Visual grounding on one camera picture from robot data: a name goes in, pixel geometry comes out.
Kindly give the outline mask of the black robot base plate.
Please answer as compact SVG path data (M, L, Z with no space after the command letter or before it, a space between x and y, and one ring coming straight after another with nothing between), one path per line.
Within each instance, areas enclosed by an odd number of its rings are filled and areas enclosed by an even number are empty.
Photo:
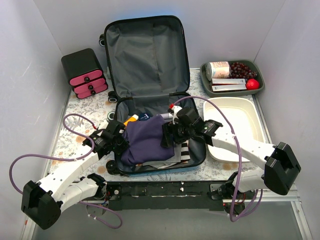
M207 209L230 211L234 189L226 180L111 181L97 196L86 200L106 201L109 209L165 210Z

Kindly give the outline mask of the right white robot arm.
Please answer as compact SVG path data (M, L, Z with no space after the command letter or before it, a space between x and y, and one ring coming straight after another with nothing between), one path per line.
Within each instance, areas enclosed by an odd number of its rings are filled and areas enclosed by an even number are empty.
M301 166L287 143L273 145L257 140L235 140L234 133L218 132L223 127L222 123L212 119L203 120L190 107L171 105L168 113L172 120L162 126L162 147L169 148L174 143L194 140L238 154L259 167L256 171L233 173L218 190L220 195L227 194L237 199L248 191L269 189L285 196L301 172Z

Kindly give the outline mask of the grey garment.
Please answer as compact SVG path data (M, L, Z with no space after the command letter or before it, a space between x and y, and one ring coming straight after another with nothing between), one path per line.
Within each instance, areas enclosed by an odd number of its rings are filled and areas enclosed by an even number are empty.
M142 167L151 167L153 169L166 169L181 162L181 150L175 151L174 156L163 161L147 161L135 165L135 170L140 170Z

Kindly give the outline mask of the blue fish-print kids suitcase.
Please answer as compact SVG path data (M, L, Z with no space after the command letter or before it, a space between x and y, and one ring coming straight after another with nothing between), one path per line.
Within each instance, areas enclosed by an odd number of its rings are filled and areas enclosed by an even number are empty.
M189 97L190 69L183 25L173 15L117 20L105 27L104 45L115 119L165 113L169 105L196 108Z

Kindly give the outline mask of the dark navy garment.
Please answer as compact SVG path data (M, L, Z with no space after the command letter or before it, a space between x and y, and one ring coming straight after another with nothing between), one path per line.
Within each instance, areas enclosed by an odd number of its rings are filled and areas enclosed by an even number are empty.
M162 125L165 124L162 116L156 115L146 121L131 121L127 124L123 137L129 146L123 152L120 160L133 167L145 162L166 161L175 155L173 147L161 146L163 138Z

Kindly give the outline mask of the black white striped garment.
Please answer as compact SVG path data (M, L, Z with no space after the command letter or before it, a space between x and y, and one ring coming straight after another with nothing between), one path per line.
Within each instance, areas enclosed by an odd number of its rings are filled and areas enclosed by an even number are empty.
M189 153L189 141L186 140L181 144L181 157L180 157L180 162L183 164L186 164L190 159L190 153Z

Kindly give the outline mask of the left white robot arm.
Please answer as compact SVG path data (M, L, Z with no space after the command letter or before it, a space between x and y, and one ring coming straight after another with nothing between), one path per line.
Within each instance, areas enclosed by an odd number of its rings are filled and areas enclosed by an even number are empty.
M80 182L73 181L86 169L110 152L121 154L129 146L123 138L126 126L116 120L96 130L85 142L91 150L88 156L65 163L38 182L30 180L23 187L21 210L41 229L50 228L67 208L78 202L94 198L104 200L109 194L106 180L92 173Z

